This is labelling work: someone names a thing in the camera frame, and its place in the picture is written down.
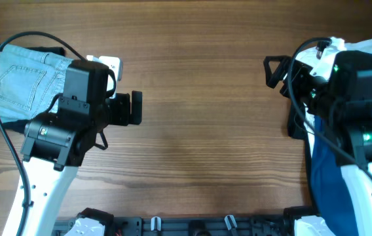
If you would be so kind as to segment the light blue denim shorts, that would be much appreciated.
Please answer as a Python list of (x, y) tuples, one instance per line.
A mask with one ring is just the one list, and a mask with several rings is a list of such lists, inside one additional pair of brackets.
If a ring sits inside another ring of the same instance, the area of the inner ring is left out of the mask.
[(7, 45), (0, 53), (0, 119), (2, 123), (30, 120), (46, 110), (63, 92), (72, 59)]

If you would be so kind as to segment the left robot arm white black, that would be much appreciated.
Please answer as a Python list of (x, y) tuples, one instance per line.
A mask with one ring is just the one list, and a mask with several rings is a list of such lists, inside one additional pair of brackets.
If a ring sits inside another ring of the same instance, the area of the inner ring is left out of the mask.
[(85, 154), (105, 150), (109, 125), (139, 125), (140, 91), (118, 93), (122, 61), (89, 55), (65, 71), (64, 90), (30, 120), (21, 153), (26, 176), (19, 181), (4, 235), (50, 235)]

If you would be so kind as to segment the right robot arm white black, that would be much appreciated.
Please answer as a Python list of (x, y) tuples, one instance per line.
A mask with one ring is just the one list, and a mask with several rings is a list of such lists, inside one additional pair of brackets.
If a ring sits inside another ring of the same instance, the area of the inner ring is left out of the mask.
[(305, 143), (312, 208), (288, 208), (292, 235), (372, 235), (372, 39), (315, 37), (267, 56), (266, 84), (291, 102), (288, 135)]

